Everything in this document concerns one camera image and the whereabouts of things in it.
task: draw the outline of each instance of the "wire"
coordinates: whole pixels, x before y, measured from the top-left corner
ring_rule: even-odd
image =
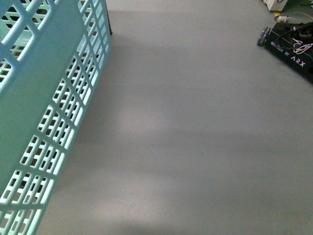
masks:
[[[307,16],[307,17],[310,17],[310,18],[313,20],[313,17],[312,17],[312,16],[310,16],[310,15],[308,15],[308,14],[305,14],[305,13],[303,13],[303,12],[293,12],[293,13],[291,13],[291,15],[295,15],[295,14],[305,15],[305,16]],[[294,17],[290,17],[290,16],[281,16],[281,15],[279,15],[279,16],[276,16],[276,17],[274,18],[274,20],[275,20],[276,22],[280,22],[280,23],[282,23],[282,22],[287,22],[288,19],[294,19]]]
[[[302,15],[305,15],[305,16],[310,17],[310,18],[313,20],[313,17],[312,17],[312,16],[310,16],[310,15],[308,15],[308,14],[305,14],[305,13],[303,13],[303,12],[293,12],[293,13],[291,13],[291,15],[293,15],[293,14],[302,14]]]
[[[296,54],[302,54],[305,53],[308,55],[312,60],[313,60],[313,53],[309,51],[309,49],[313,46],[313,42],[309,42],[305,45],[302,45],[300,43],[294,43],[292,41],[292,34],[299,31],[300,29],[305,29],[313,25],[312,23],[307,23],[298,27],[293,27],[291,30],[286,31],[285,33],[279,35],[276,40],[275,44],[277,45],[278,48],[280,49],[293,49],[294,53]],[[288,43],[292,45],[292,47],[282,47],[279,45],[278,40],[281,39],[283,36],[288,35],[287,39],[285,39]]]

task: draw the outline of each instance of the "light blue basket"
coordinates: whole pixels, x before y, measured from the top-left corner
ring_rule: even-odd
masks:
[[[34,234],[111,40],[104,0],[0,1],[0,235]]]

